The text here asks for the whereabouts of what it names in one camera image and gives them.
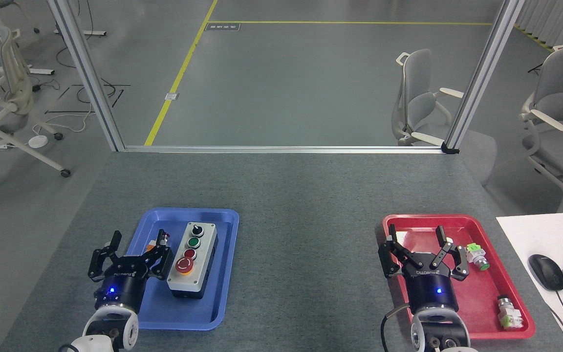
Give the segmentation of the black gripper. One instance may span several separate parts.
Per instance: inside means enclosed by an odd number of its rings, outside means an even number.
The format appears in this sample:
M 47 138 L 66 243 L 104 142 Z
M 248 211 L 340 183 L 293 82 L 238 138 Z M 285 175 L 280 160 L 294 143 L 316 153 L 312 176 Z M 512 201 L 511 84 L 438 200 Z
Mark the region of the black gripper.
M 95 309 L 101 306 L 123 306 L 139 313 L 147 280 L 158 278 L 166 280 L 173 252 L 168 246 L 169 234 L 164 229 L 159 229 L 155 246 L 147 250 L 142 256 L 123 256 L 118 258 L 116 250 L 122 239 L 122 234 L 116 230 L 111 241 L 92 252 L 88 269 L 88 277 L 93 282 L 103 283 L 95 291 Z M 105 274 L 103 266 L 106 258 L 112 260 Z
M 401 267 L 393 262 L 392 255 L 403 264 L 405 287 L 413 314 L 440 306 L 458 312 L 459 306 L 451 278 L 464 281 L 470 273 L 463 246 L 449 241 L 442 225 L 438 225 L 435 233 L 441 246 L 436 255 L 429 252 L 411 254 L 398 242 L 394 224 L 389 225 L 388 236 L 378 243 L 378 256 L 386 278 L 391 278 Z M 443 263 L 447 254 L 452 255 L 455 263 L 452 270 Z

